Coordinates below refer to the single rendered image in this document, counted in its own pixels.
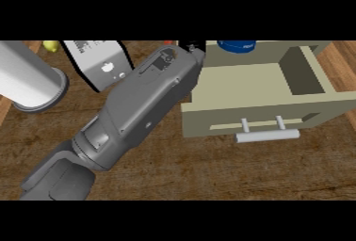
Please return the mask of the grey box appliance black edge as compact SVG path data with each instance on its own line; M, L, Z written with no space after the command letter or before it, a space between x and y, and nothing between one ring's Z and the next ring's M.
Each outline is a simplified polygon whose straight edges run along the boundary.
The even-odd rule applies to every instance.
M102 92L133 70L127 48L119 40L62 40L61 46L85 82Z

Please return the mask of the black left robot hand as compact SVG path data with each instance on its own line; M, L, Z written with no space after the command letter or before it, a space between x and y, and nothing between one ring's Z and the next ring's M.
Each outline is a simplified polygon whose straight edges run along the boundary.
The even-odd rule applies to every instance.
M206 41L204 40L181 40L178 46L188 52L194 52L197 49L206 51Z

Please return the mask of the yellow fruit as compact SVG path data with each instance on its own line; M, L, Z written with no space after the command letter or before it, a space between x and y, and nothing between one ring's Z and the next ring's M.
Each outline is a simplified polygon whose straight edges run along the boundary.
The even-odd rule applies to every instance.
M55 53L59 50L59 42L57 40L46 40L43 47L49 52Z

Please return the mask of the white cylinder with grey rim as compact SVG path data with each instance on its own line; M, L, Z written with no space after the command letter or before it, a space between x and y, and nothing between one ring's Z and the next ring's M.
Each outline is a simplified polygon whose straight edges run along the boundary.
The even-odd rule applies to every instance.
M18 110L39 113L61 101L70 86L65 72L52 67L21 40L0 40L0 94Z

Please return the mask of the beige drawer front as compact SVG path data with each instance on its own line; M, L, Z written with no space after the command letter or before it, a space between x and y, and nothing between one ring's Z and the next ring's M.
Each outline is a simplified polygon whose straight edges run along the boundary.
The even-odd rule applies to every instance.
M288 129L314 128L356 108L356 92L334 92L287 97L229 97L181 105L185 137L231 135L244 131L246 119L253 132L278 129L275 117Z

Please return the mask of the beige cabinet body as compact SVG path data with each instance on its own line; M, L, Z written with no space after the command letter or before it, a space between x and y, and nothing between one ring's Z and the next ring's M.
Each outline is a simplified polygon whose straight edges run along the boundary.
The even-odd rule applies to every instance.
M288 50L306 46L315 55L331 43L330 40L260 40L254 50L246 54L226 51L215 40L206 44L206 67L235 66L249 64L275 63Z

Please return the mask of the blue can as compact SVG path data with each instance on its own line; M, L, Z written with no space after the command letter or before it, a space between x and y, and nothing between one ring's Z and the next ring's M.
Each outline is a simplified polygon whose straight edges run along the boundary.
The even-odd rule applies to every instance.
M246 54L254 50L254 40L219 40L218 44L223 50L234 54Z

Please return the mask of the beige open drawer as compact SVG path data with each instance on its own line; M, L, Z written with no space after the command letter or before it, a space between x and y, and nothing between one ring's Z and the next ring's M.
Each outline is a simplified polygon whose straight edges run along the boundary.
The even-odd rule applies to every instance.
M275 63L203 68L200 83L192 91L195 101L229 97L287 97L334 93L315 54L306 46L291 48Z

